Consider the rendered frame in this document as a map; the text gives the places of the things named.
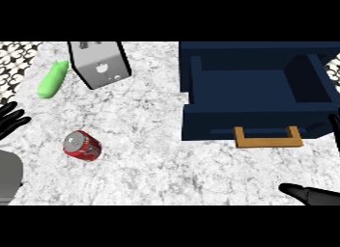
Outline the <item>dark blue open drawer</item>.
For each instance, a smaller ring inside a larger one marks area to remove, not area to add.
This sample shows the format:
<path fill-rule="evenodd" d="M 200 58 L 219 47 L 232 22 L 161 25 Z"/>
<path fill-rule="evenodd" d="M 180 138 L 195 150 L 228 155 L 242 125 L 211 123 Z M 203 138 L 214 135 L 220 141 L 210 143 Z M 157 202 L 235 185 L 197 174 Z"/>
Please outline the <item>dark blue open drawer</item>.
<path fill-rule="evenodd" d="M 231 70 L 204 69 L 194 57 L 189 96 L 186 141 L 232 140 L 238 126 L 248 138 L 281 138 L 291 126 L 304 139 L 332 132 L 340 94 L 316 55 L 296 56 L 281 68 Z"/>

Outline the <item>red soda can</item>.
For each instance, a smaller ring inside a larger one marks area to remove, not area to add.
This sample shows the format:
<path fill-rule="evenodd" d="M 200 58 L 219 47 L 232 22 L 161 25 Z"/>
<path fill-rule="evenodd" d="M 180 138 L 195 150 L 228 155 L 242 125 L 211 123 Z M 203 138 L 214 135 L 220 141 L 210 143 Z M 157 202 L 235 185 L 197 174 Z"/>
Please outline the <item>red soda can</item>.
<path fill-rule="evenodd" d="M 64 153 L 80 160 L 95 161 L 102 154 L 102 144 L 83 130 L 76 130 L 64 138 Z"/>

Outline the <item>dark blue cabinet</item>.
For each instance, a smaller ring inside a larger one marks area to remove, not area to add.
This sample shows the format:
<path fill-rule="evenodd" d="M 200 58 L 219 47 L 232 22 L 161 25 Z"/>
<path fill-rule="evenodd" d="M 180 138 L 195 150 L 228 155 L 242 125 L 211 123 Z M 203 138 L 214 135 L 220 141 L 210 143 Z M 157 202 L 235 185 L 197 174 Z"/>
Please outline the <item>dark blue cabinet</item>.
<path fill-rule="evenodd" d="M 287 75 L 298 102 L 328 102 L 325 64 L 340 53 L 340 41 L 182 41 L 180 92 L 191 91 L 191 59 L 210 71 L 273 71 Z"/>

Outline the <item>green cucumber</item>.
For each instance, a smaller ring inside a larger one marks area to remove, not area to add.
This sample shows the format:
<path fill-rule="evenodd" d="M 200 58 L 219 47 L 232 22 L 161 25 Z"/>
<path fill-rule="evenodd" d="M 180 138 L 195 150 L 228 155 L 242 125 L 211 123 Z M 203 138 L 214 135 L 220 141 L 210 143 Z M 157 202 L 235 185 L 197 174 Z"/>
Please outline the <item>green cucumber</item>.
<path fill-rule="evenodd" d="M 67 71 L 68 61 L 55 62 L 39 84 L 37 95 L 40 98 L 51 98 L 56 94 L 64 83 Z"/>

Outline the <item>silver box appliance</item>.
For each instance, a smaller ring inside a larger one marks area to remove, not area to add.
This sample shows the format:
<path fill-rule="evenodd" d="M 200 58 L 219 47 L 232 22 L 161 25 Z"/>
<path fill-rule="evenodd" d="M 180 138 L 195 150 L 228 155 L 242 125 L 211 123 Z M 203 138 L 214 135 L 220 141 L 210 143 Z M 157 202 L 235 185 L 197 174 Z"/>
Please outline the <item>silver box appliance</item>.
<path fill-rule="evenodd" d="M 90 90 L 132 76 L 120 41 L 70 41 L 67 46 L 73 70 Z"/>

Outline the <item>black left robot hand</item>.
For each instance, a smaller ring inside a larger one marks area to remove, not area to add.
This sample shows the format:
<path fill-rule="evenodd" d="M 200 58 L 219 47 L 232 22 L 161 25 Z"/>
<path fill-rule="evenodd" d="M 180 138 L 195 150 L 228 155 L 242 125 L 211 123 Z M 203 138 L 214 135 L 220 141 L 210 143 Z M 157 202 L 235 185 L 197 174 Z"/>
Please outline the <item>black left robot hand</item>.
<path fill-rule="evenodd" d="M 31 120 L 30 117 L 24 116 L 24 110 L 17 110 L 17 107 L 15 101 L 0 107 L 0 141 Z"/>

